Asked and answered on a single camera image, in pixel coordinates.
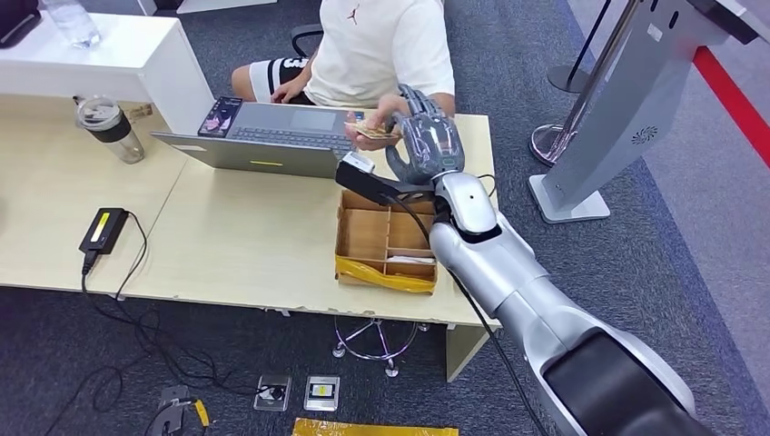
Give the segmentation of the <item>person's right hand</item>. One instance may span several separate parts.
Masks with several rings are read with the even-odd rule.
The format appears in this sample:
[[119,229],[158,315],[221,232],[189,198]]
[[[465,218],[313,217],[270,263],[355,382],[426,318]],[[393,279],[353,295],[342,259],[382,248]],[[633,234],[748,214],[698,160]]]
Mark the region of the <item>person's right hand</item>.
[[308,79],[305,76],[295,77],[277,87],[271,95],[271,101],[274,104],[288,104],[303,92],[307,83]]

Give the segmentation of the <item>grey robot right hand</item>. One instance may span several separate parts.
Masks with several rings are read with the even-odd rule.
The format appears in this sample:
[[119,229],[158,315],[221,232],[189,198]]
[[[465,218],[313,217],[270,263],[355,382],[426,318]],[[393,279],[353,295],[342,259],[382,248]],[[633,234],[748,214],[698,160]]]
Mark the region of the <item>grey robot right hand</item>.
[[386,160],[398,180],[427,184],[449,172],[461,172],[465,154],[459,131],[436,101],[407,84],[398,86],[409,112],[395,112],[388,124],[397,128],[409,157],[404,161],[394,145],[386,147]]

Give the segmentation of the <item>person's left hand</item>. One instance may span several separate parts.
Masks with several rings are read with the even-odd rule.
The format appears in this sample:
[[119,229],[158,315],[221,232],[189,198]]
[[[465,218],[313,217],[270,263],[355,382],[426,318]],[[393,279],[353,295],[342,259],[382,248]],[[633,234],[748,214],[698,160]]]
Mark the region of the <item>person's left hand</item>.
[[[384,95],[379,100],[377,108],[365,118],[364,125],[368,130],[377,130],[389,122],[395,113],[410,114],[407,101],[395,94]],[[400,141],[399,137],[370,139],[360,134],[354,125],[346,126],[346,135],[354,147],[362,151],[377,151],[391,145],[395,146]]]

